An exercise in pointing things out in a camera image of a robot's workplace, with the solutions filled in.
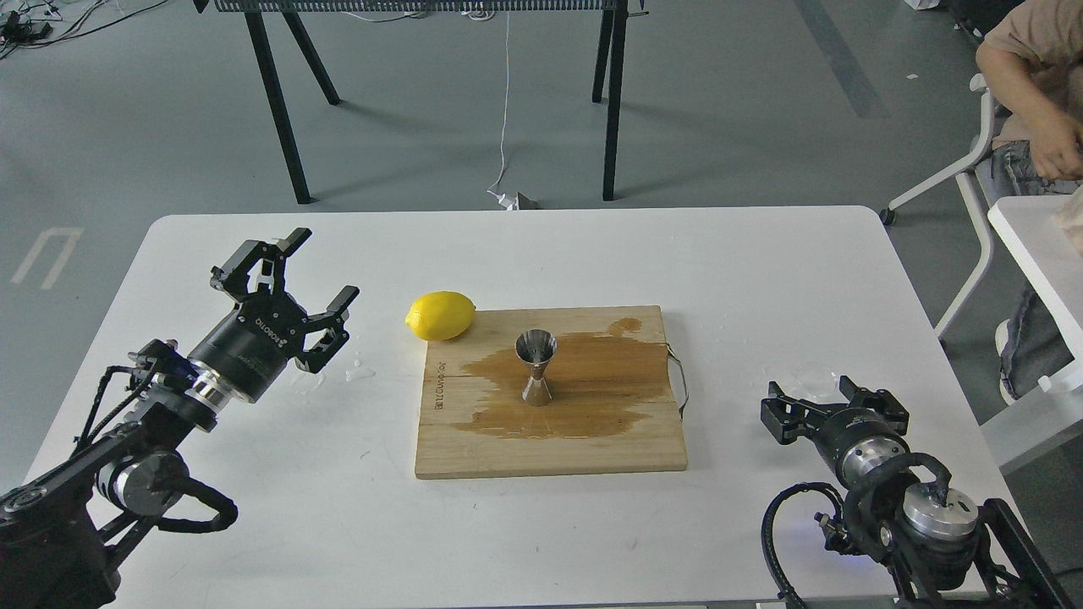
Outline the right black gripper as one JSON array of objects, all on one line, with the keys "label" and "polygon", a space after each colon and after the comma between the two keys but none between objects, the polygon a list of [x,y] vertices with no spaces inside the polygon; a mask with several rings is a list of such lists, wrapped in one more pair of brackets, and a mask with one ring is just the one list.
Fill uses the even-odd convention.
[{"label": "right black gripper", "polygon": [[909,453],[889,424],[908,424],[910,413],[889,390],[870,390],[847,376],[839,377],[838,389],[848,406],[835,414],[834,404],[794,398],[769,381],[761,422],[780,446],[812,437],[821,458],[849,490],[887,459]]}]

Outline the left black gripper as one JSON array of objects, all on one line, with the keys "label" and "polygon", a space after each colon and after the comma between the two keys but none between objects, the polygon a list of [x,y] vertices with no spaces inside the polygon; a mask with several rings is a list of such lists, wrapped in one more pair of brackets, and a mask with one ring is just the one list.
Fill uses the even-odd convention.
[{"label": "left black gripper", "polygon": [[[224,265],[212,268],[210,286],[229,294],[236,307],[187,358],[200,370],[214,371],[248,403],[266,393],[292,358],[298,370],[316,374],[349,341],[345,321],[358,288],[344,286],[325,312],[313,316],[285,296],[286,260],[311,235],[309,228],[296,228],[273,244],[246,239]],[[305,349],[305,337],[313,332],[322,334]]]}]

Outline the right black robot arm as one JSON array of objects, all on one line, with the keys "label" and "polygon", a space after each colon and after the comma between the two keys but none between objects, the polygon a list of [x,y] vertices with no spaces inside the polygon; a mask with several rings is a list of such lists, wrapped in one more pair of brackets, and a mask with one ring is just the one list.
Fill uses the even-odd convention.
[{"label": "right black robot arm", "polygon": [[815,403],[777,381],[761,401],[761,422],[782,446],[800,438],[836,475],[837,485],[803,482],[777,494],[764,513],[761,550],[790,608],[805,608],[774,543],[783,502],[804,492],[828,498],[817,513],[827,550],[882,563],[898,608],[1070,608],[1056,573],[1006,501],[974,502],[951,485],[950,470],[904,440],[909,412],[887,390],[840,377],[841,403]]}]

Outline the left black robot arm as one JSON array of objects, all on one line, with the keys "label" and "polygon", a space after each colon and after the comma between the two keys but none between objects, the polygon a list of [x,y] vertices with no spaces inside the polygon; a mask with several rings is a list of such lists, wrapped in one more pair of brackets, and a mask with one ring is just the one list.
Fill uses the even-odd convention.
[{"label": "left black robot arm", "polygon": [[[355,286],[319,315],[286,290],[286,261],[311,234],[247,239],[213,267],[210,284],[234,307],[190,354],[152,340],[131,365],[105,371],[69,458],[3,495],[4,608],[104,606],[116,597],[120,563],[152,529],[206,535],[235,523],[235,502],[190,475],[179,444],[212,431],[233,398],[259,400],[288,362],[317,373],[348,342]],[[120,371],[127,394],[97,419]]]}]

